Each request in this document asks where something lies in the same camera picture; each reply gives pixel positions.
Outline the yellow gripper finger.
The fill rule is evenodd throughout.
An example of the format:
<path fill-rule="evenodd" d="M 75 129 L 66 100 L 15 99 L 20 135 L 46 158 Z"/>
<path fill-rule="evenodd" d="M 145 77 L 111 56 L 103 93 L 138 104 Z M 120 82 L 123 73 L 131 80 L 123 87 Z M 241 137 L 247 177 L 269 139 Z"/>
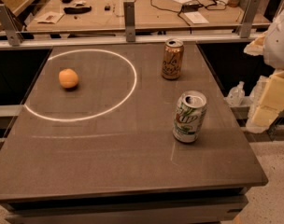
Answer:
<path fill-rule="evenodd" d="M 259 35 L 249 44 L 247 44 L 244 48 L 244 52 L 247 55 L 251 55 L 251 56 L 263 55 L 263 44 L 264 44 L 266 35 L 267 35 L 267 32 L 263 32 L 261 35 Z"/>
<path fill-rule="evenodd" d="M 246 129 L 251 133 L 262 133 L 284 110 L 284 71 L 276 70 L 270 77 L 261 77 L 253 90 Z"/>

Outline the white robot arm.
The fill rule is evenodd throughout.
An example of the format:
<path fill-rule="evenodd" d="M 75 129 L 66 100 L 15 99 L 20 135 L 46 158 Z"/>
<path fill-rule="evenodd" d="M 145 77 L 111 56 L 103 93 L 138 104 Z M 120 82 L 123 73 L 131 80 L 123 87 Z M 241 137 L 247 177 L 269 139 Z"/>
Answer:
<path fill-rule="evenodd" d="M 260 77 L 251 92 L 253 102 L 246 128 L 251 133 L 262 133 L 284 110 L 284 9 L 266 32 L 246 45 L 244 52 L 262 55 L 264 63 L 275 69 L 269 77 Z"/>

